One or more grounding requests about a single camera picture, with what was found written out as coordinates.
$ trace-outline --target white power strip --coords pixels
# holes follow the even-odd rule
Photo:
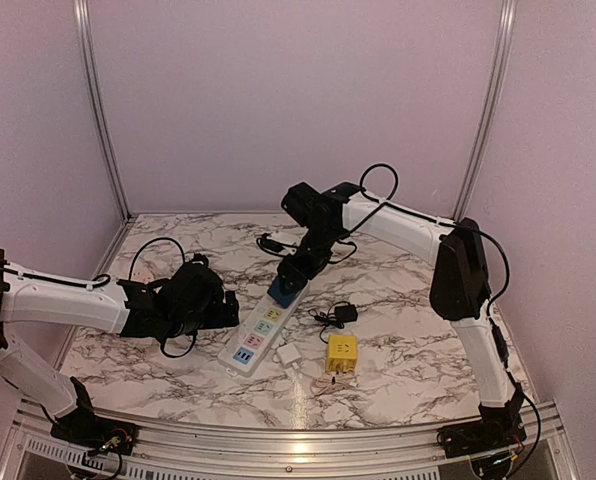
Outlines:
[[[227,367],[228,372],[250,377],[308,290],[309,286],[303,288],[287,308],[265,294],[220,351],[218,361]]]

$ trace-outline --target white wall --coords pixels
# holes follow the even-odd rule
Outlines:
[[[0,1],[0,247],[31,268],[89,277],[120,221],[77,38],[73,2]],[[22,334],[52,359],[65,329]],[[0,379],[0,451],[18,398]]]
[[[580,478],[594,480],[596,0],[519,2],[469,215],[508,251],[505,319],[541,398],[557,401]]]
[[[133,211],[279,210],[299,181],[324,190],[383,161],[401,202],[451,214],[500,1],[90,4]]]

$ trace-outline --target white charger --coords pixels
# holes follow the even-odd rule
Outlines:
[[[300,361],[302,360],[302,355],[300,355],[300,352],[296,348],[296,345],[294,345],[293,343],[288,343],[287,345],[278,347],[276,349],[276,355],[278,355],[280,363],[284,368],[287,368],[291,365],[297,367]]]

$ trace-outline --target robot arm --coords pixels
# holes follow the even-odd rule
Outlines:
[[[97,417],[78,380],[54,370],[14,333],[5,334],[5,325],[14,322],[153,337],[162,347],[178,335],[238,325],[238,302],[233,292],[223,291],[222,281],[202,255],[185,262],[170,279],[143,284],[46,275],[9,264],[0,249],[0,376],[55,418],[53,436],[100,448],[119,428],[132,432],[135,426]]]
[[[453,439],[449,431],[441,431],[447,455],[513,444],[514,436],[524,438],[519,417],[524,394],[507,369],[508,351],[500,328],[486,315],[491,290],[476,222],[426,215],[375,199],[351,183],[322,193],[301,183],[289,189],[281,205],[307,233],[278,266],[268,291],[275,301],[285,307],[291,304],[328,265],[333,245],[351,233],[371,235],[416,255],[434,267],[430,304],[460,338],[480,394],[482,422],[452,426]],[[467,438],[480,441],[465,442]]]

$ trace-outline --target yellow power adapter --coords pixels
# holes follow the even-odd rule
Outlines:
[[[353,372],[358,362],[358,339],[355,335],[329,335],[327,365],[329,373]]]

